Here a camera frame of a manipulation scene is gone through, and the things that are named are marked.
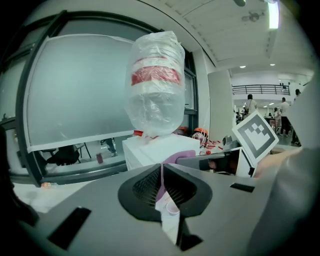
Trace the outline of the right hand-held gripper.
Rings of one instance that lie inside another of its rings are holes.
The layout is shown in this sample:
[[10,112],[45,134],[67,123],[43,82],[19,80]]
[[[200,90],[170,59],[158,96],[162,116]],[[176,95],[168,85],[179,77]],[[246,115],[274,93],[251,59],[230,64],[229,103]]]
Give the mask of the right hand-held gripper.
[[232,128],[222,141],[221,152],[179,157],[176,164],[218,174],[252,178],[260,160],[279,142],[273,128],[255,111]]

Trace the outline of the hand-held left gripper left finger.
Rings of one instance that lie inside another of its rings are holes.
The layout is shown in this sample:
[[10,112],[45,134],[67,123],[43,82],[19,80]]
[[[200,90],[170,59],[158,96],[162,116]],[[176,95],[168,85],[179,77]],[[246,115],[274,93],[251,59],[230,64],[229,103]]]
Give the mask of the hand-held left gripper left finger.
[[119,203],[140,221],[160,223],[161,213],[156,210],[156,198],[161,185],[161,165],[150,165],[120,185],[117,193]]

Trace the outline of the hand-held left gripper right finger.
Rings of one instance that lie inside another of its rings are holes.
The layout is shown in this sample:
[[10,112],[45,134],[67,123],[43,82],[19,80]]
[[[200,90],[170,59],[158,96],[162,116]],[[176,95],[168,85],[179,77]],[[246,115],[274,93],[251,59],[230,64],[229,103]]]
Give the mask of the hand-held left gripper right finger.
[[182,217],[201,215],[213,196],[206,182],[170,164],[163,165],[163,184]]

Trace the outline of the purple cloth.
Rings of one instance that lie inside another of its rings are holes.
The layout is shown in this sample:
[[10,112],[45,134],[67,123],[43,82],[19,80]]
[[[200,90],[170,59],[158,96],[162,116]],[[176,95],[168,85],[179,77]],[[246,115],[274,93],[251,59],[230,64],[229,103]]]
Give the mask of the purple cloth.
[[177,159],[179,159],[179,158],[194,157],[195,155],[196,155],[195,150],[185,150],[185,151],[174,153],[173,155],[169,156],[167,159],[165,159],[161,163],[161,167],[160,167],[160,181],[161,181],[161,183],[160,183],[160,188],[159,188],[157,196],[156,196],[156,200],[155,200],[156,203],[163,197],[163,195],[166,192],[166,189],[164,186],[164,164],[175,164]]

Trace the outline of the white water dispenser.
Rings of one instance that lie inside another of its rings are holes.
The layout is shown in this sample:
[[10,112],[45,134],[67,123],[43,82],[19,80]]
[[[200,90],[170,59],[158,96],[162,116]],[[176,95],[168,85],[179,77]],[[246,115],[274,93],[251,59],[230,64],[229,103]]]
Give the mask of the white water dispenser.
[[[200,141],[177,134],[158,136],[154,139],[142,136],[132,136],[122,142],[124,158],[128,170],[161,164],[171,155],[194,150],[195,156],[200,153]],[[161,214],[161,227],[164,233],[174,244],[177,242],[179,218],[177,215],[170,215],[166,205],[173,201],[166,191],[163,197],[155,203],[155,209]]]

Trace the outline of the person's right forearm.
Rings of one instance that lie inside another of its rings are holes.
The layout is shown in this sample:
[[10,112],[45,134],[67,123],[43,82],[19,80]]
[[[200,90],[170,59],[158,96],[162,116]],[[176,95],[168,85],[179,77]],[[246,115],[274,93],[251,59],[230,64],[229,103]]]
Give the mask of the person's right forearm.
[[284,162],[288,157],[293,156],[301,152],[303,147],[297,147],[293,150],[283,151],[277,154],[269,154],[265,156],[259,163],[255,169],[254,178],[259,178],[264,171],[269,168],[278,167]]

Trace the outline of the plastic-wrapped clear water jug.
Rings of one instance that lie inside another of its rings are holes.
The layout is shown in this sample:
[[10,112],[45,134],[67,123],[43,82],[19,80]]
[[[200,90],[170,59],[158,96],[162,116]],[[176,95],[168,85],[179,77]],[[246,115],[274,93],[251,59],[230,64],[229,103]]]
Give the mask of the plastic-wrapped clear water jug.
[[185,50],[173,31],[150,33],[132,45],[125,110],[135,130],[156,138],[173,133],[185,112]]

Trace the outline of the pile of red white labels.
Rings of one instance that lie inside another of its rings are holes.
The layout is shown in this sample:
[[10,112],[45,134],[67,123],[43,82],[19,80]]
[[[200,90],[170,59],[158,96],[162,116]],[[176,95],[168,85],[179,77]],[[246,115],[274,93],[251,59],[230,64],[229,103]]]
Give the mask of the pile of red white labels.
[[206,155],[220,153],[223,151],[223,144],[219,140],[217,141],[209,140],[208,142],[204,143],[204,147],[202,151]]

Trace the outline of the orange helmet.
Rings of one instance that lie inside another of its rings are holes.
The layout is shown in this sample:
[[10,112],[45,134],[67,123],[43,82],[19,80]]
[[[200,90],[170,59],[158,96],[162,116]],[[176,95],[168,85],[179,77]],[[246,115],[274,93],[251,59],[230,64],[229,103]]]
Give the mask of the orange helmet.
[[192,132],[192,134],[194,135],[197,133],[204,135],[206,138],[209,137],[208,131],[204,128],[200,128],[200,127],[195,128],[194,131]]

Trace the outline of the white partition board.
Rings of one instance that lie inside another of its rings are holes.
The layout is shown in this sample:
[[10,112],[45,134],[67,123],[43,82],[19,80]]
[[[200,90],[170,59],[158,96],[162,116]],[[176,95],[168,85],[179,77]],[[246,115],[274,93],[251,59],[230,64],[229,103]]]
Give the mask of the white partition board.
[[235,124],[234,102],[230,74],[227,70],[208,74],[210,95],[209,138],[222,141],[232,134]]

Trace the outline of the black chair behind window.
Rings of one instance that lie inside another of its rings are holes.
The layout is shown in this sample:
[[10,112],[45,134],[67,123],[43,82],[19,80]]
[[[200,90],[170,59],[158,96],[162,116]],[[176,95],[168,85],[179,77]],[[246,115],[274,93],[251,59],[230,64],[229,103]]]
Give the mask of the black chair behind window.
[[56,164],[57,166],[68,166],[75,164],[80,157],[80,153],[74,145],[59,147],[57,153],[46,160],[47,164]]

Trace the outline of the black balcony railing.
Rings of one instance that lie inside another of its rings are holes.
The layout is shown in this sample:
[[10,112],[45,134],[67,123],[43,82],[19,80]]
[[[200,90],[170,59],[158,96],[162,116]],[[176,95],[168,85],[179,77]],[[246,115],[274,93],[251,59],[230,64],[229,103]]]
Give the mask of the black balcony railing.
[[251,84],[251,85],[232,85],[233,95],[240,94],[272,94],[290,96],[288,85],[282,84]]

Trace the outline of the frosted window film sheet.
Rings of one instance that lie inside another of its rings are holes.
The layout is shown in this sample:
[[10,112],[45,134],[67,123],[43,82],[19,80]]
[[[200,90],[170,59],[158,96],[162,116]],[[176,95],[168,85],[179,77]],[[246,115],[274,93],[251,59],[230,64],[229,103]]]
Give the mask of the frosted window film sheet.
[[133,42],[99,34],[46,38],[23,106],[28,152],[131,135],[125,79]]

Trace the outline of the grey ceiling mounted device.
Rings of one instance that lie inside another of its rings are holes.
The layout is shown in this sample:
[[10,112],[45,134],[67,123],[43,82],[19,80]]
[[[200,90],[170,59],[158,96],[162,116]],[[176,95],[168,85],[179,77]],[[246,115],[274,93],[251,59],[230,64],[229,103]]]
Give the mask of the grey ceiling mounted device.
[[242,16],[241,20],[243,22],[257,22],[261,17],[265,16],[265,11],[249,11],[248,15]]

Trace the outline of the long ceiling tube light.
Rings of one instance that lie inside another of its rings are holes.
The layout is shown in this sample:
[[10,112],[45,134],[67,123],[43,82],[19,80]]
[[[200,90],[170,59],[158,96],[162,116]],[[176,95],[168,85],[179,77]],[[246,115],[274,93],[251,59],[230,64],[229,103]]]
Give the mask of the long ceiling tube light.
[[271,30],[278,29],[280,11],[278,0],[266,0],[268,4],[268,13],[269,13],[269,28]]

